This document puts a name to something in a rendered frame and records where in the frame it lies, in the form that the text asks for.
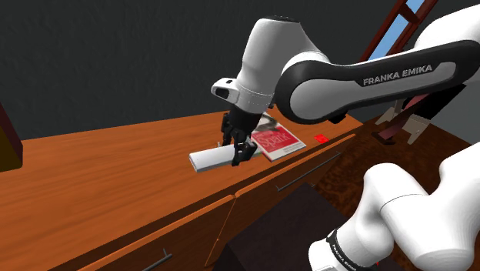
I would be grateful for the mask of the beige and maroon chair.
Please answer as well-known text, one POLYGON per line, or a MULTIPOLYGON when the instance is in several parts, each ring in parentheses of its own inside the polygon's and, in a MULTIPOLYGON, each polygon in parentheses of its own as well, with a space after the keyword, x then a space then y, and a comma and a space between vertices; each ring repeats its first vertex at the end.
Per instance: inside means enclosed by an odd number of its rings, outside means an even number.
POLYGON ((430 123, 428 119, 415 114, 427 96, 428 94, 415 96, 404 109, 402 105, 405 100, 397 100, 395 106, 388 109, 375 123, 380 125, 383 122, 388 122, 386 128, 381 132, 373 132, 372 136, 384 145, 393 145, 395 142, 392 140, 392 137, 401 130, 405 130, 411 134, 407 141, 411 145, 430 123))

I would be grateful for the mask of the red and white book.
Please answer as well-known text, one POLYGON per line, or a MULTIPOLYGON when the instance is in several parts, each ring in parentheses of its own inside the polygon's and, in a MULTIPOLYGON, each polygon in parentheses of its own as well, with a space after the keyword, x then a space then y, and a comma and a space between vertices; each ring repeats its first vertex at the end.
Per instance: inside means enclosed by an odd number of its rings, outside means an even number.
POLYGON ((303 141, 266 112, 262 114, 251 139, 270 162, 306 147, 303 141))

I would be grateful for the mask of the white closed book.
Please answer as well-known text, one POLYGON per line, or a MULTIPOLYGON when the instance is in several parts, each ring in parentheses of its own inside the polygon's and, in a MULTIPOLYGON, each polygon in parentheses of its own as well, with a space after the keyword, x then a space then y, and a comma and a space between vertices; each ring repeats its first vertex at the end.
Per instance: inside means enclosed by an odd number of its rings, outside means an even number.
POLYGON ((234 145, 220 146, 193 152, 188 155, 189 160, 196 172, 205 172, 219 166, 231 165, 234 158, 234 145))

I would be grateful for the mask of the dark maroon cabinet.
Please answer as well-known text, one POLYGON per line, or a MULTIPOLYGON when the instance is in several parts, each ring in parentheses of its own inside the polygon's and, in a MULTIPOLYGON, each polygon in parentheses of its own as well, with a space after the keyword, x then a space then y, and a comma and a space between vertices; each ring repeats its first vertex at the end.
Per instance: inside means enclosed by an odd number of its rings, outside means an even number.
POLYGON ((22 142, 0 103, 0 172, 19 169, 22 165, 22 142))

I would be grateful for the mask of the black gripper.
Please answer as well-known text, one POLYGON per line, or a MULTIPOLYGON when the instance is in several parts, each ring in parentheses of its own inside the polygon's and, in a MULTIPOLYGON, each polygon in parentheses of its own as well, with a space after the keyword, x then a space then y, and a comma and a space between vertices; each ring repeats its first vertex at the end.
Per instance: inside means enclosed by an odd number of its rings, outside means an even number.
POLYGON ((229 112, 222 117, 222 146, 228 146, 234 139, 234 157, 232 166, 250 160, 258 149, 258 145, 250 139, 252 131, 257 127, 262 114, 254 114, 231 105, 229 112))

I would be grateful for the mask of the orange wooden chest of drawers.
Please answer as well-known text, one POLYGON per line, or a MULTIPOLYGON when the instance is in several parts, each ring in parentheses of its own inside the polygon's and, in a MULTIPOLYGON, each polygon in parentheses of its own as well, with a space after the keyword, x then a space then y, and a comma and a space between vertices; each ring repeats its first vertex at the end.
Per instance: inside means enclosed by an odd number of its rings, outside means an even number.
POLYGON ((221 142, 221 112, 24 141, 23 166, 0 172, 0 271, 131 271, 166 255, 167 271, 212 264, 238 196, 265 186, 284 198, 309 162, 338 155, 361 126, 269 113, 306 147, 205 172, 188 155, 221 142))

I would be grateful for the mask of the dark robot stand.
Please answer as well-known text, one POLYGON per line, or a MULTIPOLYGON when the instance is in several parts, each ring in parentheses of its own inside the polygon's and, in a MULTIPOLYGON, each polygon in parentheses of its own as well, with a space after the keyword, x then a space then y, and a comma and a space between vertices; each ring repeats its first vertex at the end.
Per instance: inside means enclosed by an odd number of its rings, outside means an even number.
POLYGON ((212 271, 312 271, 308 249, 346 221, 303 183, 284 199, 259 186, 241 194, 215 246, 212 271))

